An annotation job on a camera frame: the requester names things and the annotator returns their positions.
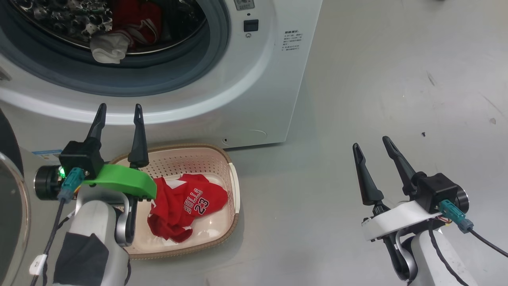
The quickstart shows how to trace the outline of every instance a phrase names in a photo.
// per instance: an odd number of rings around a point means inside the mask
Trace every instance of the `floor scratch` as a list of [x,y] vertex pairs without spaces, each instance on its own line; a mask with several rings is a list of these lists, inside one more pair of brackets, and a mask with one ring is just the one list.
[[434,80],[434,77],[432,76],[432,74],[430,74],[430,72],[429,72],[429,71],[427,71],[427,77],[429,78],[430,83],[431,83],[433,86],[436,86],[436,81]]
[[486,100],[486,101],[487,101],[490,105],[492,105],[492,107],[494,107],[494,108],[497,110],[497,112],[499,112],[499,114],[501,114],[501,116],[503,116],[503,118],[504,118],[506,121],[508,121],[508,118],[506,118],[506,116],[504,116],[503,112],[502,112],[499,108],[497,108],[497,106],[496,106],[494,103],[492,103],[492,101],[490,101],[490,99],[488,99],[488,98],[487,98],[485,95],[483,95],[483,94],[482,94],[482,96],[483,96],[483,98],[485,98],[485,100]]

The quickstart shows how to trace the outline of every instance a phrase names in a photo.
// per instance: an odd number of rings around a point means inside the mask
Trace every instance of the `white washing machine panel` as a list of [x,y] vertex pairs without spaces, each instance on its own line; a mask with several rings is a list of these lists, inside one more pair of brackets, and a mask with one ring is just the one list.
[[[197,81],[164,94],[107,97],[46,82],[0,54],[0,106],[21,147],[63,149],[84,140],[99,104],[108,106],[101,154],[130,151],[134,106],[143,106],[149,145],[208,142],[223,148],[285,140],[322,0],[255,0],[238,11],[226,0],[230,38],[222,60]],[[246,33],[245,20],[259,30]]]

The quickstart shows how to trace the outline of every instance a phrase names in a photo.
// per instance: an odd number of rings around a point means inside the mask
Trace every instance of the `white cloth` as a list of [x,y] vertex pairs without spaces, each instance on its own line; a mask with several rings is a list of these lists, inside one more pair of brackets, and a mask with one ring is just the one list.
[[130,39],[121,33],[94,36],[90,40],[93,58],[102,64],[119,64],[125,58]]

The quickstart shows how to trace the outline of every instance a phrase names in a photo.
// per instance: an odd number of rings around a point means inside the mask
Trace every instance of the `black fabric patch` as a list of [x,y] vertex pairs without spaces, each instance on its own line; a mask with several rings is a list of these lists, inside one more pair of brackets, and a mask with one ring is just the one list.
[[53,283],[100,286],[106,270],[109,250],[92,234],[66,233],[55,265]]

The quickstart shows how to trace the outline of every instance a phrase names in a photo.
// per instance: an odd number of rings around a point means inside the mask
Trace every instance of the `laundry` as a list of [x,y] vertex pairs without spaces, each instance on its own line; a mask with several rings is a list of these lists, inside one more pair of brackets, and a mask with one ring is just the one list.
[[219,211],[228,201],[226,191],[201,174],[184,174],[179,180],[167,183],[164,178],[154,181],[157,197],[147,222],[153,235],[166,240],[185,241],[193,233],[194,218]]
[[161,36],[162,11],[150,1],[114,0],[113,29],[93,35],[90,49],[93,58],[103,64],[119,64],[127,50],[137,44],[149,46]]

